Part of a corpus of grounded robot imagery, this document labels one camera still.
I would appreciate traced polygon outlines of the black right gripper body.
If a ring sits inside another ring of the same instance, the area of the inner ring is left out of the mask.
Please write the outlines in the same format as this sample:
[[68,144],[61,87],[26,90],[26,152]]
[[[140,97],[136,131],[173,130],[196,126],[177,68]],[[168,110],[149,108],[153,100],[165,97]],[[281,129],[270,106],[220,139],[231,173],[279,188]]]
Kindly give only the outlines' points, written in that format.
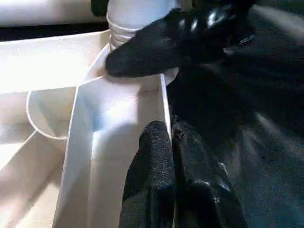
[[254,36],[247,20],[254,0],[197,0],[192,9],[179,9],[177,46],[187,62],[210,63],[226,56]]

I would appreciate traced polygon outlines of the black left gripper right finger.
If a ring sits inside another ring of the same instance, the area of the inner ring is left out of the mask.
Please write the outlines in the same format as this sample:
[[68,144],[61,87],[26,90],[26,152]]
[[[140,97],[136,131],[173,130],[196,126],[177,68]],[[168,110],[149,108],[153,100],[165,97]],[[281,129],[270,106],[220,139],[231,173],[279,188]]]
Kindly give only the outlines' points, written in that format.
[[245,228],[246,220],[225,170],[187,122],[172,127],[177,184],[177,228]]

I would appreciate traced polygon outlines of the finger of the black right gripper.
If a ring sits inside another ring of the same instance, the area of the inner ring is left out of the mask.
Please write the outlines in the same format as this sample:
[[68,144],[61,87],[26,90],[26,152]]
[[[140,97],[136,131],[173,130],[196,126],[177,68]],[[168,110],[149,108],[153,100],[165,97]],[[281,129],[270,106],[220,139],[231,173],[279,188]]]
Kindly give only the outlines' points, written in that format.
[[105,16],[107,13],[108,0],[91,0],[91,12],[95,16]]
[[196,38],[197,19],[173,9],[113,50],[105,68],[111,76],[149,76],[183,67],[193,61],[191,41]]

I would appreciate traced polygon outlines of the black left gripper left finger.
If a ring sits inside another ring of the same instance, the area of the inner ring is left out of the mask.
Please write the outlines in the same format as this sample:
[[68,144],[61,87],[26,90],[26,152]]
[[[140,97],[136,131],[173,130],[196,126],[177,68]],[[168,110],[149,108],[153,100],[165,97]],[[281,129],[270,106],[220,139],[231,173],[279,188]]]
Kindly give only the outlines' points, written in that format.
[[147,124],[125,178],[122,228],[171,228],[175,204],[171,141],[164,122]]

